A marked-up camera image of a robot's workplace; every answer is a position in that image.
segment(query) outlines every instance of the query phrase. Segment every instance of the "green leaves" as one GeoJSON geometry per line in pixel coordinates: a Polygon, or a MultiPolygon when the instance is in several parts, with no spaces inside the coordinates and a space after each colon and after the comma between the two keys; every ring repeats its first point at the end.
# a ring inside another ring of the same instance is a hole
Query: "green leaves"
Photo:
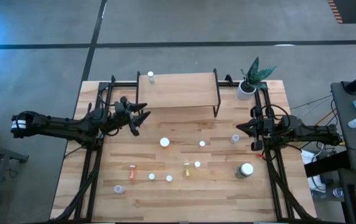
{"type": "Polygon", "coordinates": [[[261,71],[258,71],[258,64],[260,63],[259,58],[257,57],[253,64],[251,64],[250,69],[247,73],[244,73],[243,69],[241,69],[241,73],[244,76],[245,83],[247,86],[252,86],[257,89],[266,89],[266,85],[261,83],[262,80],[270,76],[275,70],[276,66],[273,68],[267,68],[261,71]]]}
{"type": "Polygon", "coordinates": [[[251,76],[256,75],[258,72],[258,64],[260,63],[260,60],[258,57],[254,60],[253,64],[251,64],[250,69],[247,72],[247,77],[248,79],[251,79],[251,76]]]}
{"type": "Polygon", "coordinates": [[[257,84],[259,82],[261,82],[262,80],[264,80],[265,78],[267,78],[272,72],[273,70],[275,70],[276,66],[273,68],[267,68],[264,70],[259,71],[256,75],[251,76],[251,78],[248,79],[248,81],[251,84],[257,84]]]}

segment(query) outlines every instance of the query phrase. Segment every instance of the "concrete floor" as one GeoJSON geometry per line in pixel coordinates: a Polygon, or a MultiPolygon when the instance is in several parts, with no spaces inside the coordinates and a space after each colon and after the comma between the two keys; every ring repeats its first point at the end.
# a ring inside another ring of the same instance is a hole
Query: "concrete floor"
{"type": "MultiPolygon", "coordinates": [[[[0,0],[0,44],[90,43],[100,0],[0,0]]],[[[326,0],[109,0],[99,43],[250,40],[356,40],[356,24],[336,23],[326,0]]],[[[13,139],[13,114],[34,110],[72,117],[87,49],[0,50],[0,146],[29,154],[27,164],[12,164],[0,191],[0,223],[48,219],[66,141],[45,136],[13,139]]],[[[297,47],[192,47],[97,49],[89,80],[134,80],[143,73],[218,70],[241,79],[240,69],[260,56],[260,67],[278,68],[289,104],[300,105],[329,94],[331,82],[356,78],[356,45],[297,47]]],[[[292,113],[300,118],[311,106],[292,113]]],[[[304,118],[316,122],[329,101],[304,118]]],[[[337,205],[317,204],[322,219],[337,205]]]]}

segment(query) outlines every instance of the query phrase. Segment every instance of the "red can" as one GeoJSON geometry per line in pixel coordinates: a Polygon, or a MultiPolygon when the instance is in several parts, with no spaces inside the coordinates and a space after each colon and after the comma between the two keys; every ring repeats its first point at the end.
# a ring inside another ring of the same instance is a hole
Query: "red can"
{"type": "Polygon", "coordinates": [[[133,180],[135,178],[135,166],[134,165],[130,165],[129,167],[129,176],[128,178],[130,180],[133,180]]]}

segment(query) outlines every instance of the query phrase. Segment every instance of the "white pot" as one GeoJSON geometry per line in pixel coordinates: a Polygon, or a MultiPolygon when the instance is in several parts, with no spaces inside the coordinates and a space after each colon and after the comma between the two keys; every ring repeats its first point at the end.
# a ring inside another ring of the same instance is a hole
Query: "white pot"
{"type": "Polygon", "coordinates": [[[255,93],[256,88],[254,88],[254,90],[251,93],[247,93],[240,88],[240,86],[243,82],[244,82],[244,80],[239,83],[238,89],[236,91],[236,96],[241,100],[249,100],[255,93]]]}

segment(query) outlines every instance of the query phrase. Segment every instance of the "potted plant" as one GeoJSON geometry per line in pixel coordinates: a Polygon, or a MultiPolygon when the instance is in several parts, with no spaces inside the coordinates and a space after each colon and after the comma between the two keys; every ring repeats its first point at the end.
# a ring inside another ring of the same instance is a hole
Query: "potted plant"
{"type": "Polygon", "coordinates": [[[257,57],[247,73],[244,73],[243,69],[241,69],[243,81],[240,82],[236,93],[236,96],[239,99],[248,100],[257,89],[266,89],[266,85],[262,83],[262,80],[268,77],[276,66],[258,71],[258,64],[259,60],[257,57]]]}

